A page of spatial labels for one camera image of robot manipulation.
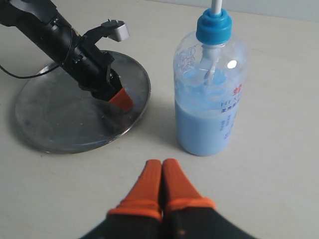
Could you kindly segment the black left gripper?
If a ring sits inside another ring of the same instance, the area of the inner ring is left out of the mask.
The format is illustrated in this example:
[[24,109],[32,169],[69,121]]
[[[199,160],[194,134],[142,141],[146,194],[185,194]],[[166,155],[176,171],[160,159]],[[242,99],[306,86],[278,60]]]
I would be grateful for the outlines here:
[[111,67],[114,57],[96,46],[105,38],[106,31],[101,25],[80,35],[57,14],[48,23],[36,20],[34,29],[37,46],[76,80],[82,90],[123,112],[133,108],[132,98]]

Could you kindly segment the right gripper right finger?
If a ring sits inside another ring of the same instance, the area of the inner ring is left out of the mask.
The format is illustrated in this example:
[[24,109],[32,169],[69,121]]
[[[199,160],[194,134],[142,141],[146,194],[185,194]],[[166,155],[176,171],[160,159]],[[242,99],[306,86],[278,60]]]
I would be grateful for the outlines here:
[[220,215],[215,203],[196,190],[174,158],[162,163],[160,203],[163,239],[254,238]]

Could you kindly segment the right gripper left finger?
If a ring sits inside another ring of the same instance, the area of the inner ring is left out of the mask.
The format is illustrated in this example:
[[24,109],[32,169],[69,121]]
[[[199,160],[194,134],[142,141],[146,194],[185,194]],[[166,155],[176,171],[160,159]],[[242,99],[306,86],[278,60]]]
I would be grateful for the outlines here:
[[128,195],[84,239],[158,239],[161,162],[148,160]]

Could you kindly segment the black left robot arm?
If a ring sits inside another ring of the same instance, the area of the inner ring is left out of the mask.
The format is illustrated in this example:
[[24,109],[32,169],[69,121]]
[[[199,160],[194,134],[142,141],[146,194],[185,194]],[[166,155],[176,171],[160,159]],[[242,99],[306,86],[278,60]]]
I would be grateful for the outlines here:
[[96,46],[103,37],[117,42],[127,39],[123,21],[109,19],[80,35],[50,0],[2,0],[0,23],[20,30],[93,97],[124,112],[133,107],[133,100],[111,66],[114,57]]

